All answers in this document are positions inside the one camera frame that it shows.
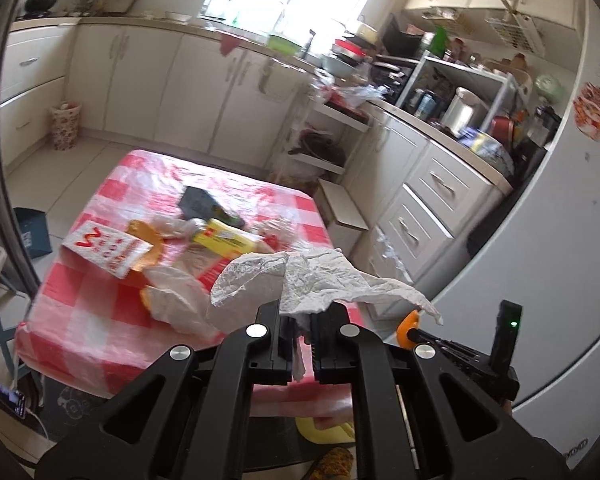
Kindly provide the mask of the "small white stool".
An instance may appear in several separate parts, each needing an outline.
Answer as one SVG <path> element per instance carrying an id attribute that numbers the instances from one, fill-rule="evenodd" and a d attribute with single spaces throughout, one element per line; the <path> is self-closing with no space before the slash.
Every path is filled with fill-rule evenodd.
<path id="1" fill-rule="evenodd" d="M 332 246 L 350 255 L 368 226 L 349 193 L 339 184 L 320 179 L 313 199 Z"/>

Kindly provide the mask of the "green basin by window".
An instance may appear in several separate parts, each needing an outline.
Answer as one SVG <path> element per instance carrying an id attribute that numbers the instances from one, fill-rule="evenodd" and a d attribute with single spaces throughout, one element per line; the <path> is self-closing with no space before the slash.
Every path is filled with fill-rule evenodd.
<path id="1" fill-rule="evenodd" d="M 296 44 L 295 42 L 278 35 L 268 36 L 266 46 L 276 53 L 291 56 L 298 54 L 302 49 L 300 44 Z"/>

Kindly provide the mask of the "yellow plastic basin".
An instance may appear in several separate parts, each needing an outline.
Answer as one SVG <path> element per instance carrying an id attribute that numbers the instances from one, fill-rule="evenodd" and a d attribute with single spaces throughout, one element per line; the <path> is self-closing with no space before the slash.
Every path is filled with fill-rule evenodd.
<path id="1" fill-rule="evenodd" d="M 318 429 L 311 417 L 297 417 L 294 421 L 302 437 L 314 444 L 351 444 L 355 442 L 354 428 L 348 422 L 327 429 Z"/>

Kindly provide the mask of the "white paper towel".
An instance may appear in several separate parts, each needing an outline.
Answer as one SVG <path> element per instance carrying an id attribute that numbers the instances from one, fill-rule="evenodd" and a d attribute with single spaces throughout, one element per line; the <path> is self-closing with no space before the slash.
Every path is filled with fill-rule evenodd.
<path id="1" fill-rule="evenodd" d="M 309 316 L 334 301 L 379 304 L 404 300 L 443 323 L 440 312 L 417 289 L 395 278 L 364 273 L 337 249 L 250 252 L 231 261 L 213 283 L 209 318 L 228 333 L 254 320 L 261 306 L 277 302 L 279 313 L 307 326 Z"/>

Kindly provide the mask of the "white drawer cabinet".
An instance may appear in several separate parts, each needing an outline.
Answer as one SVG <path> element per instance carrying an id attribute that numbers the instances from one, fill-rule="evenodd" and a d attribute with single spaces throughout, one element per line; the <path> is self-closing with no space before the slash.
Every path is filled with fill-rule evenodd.
<path id="1" fill-rule="evenodd" d="M 512 186 L 469 148 L 385 102 L 342 179 L 368 225 L 352 249 L 359 269 L 398 278 L 434 298 L 470 257 L 471 230 Z"/>

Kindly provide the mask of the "yellow snack box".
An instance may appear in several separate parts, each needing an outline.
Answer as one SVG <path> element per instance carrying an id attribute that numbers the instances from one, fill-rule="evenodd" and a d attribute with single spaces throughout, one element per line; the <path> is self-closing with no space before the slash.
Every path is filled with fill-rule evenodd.
<path id="1" fill-rule="evenodd" d="M 207 248 L 225 259 L 236 259 L 255 252 L 260 237 L 241 229 L 228 226 L 220 220 L 210 219 L 206 226 L 193 237 L 193 242 Z"/>

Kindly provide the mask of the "blue crate on floor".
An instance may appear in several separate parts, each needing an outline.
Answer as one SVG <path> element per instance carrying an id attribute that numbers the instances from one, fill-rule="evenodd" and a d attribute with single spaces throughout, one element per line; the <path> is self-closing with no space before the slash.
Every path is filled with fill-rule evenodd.
<path id="1" fill-rule="evenodd" d="M 46 214 L 42 210 L 16 207 L 14 214 L 18 222 L 21 239 L 31 259 L 41 258 L 53 252 Z"/>

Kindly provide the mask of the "white shelf rack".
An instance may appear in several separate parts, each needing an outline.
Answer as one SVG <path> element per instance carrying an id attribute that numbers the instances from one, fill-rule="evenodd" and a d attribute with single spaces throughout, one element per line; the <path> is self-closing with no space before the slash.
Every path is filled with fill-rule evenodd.
<path id="1" fill-rule="evenodd" d="M 349 112 L 306 96 L 292 109 L 282 153 L 319 178 L 337 181 L 373 123 L 366 112 Z"/>

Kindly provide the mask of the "white lower cabinets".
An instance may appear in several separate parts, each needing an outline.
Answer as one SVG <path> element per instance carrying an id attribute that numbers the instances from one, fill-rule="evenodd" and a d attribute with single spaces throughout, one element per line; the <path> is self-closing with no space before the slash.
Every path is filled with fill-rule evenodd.
<path id="1" fill-rule="evenodd" d="M 139 18 L 12 24 L 0 82 L 0 150 L 11 164 L 81 107 L 83 134 L 155 143 L 263 169 L 309 65 L 220 32 Z"/>

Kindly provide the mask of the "floral waste basket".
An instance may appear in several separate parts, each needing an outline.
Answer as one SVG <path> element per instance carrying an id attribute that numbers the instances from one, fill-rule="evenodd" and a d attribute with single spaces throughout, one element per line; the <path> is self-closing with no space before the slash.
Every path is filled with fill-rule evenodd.
<path id="1" fill-rule="evenodd" d="M 82 104 L 62 102 L 50 108 L 50 142 L 56 151 L 71 150 L 78 143 Z"/>

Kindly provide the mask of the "black wok on stove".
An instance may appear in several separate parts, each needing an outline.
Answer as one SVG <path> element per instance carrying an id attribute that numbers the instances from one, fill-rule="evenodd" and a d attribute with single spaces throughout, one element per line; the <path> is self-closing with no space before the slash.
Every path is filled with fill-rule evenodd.
<path id="1" fill-rule="evenodd" d="M 24 12 L 28 15 L 48 15 L 58 0 L 26 0 Z"/>

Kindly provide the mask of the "dark milk carton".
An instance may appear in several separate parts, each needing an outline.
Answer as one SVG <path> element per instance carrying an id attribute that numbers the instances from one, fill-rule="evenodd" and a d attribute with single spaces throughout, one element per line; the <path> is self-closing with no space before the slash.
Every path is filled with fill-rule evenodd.
<path id="1" fill-rule="evenodd" d="M 211 194 L 202 188 L 188 186 L 178 202 L 178 208 L 180 208 L 183 218 L 186 220 L 199 218 L 209 221 L 215 219 L 237 229 L 242 229 L 246 225 L 242 217 L 230 214 Z"/>

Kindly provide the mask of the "white electric kettle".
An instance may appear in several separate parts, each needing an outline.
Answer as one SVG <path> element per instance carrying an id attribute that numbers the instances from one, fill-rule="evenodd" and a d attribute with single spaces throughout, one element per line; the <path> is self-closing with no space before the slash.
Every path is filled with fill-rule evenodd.
<path id="1" fill-rule="evenodd" d="M 444 112 L 441 125 L 452 136 L 459 138 L 465 128 L 478 129 L 489 107 L 474 92 L 457 87 L 453 99 Z"/>

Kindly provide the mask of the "black frying pan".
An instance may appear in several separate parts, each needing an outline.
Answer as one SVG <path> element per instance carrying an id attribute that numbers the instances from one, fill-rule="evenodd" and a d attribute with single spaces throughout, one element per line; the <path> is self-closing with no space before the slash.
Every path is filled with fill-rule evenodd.
<path id="1" fill-rule="evenodd" d="M 343 167 L 347 159 L 343 148 L 330 136 L 310 129 L 300 132 L 299 145 L 289 150 L 288 154 L 309 155 L 339 167 Z"/>

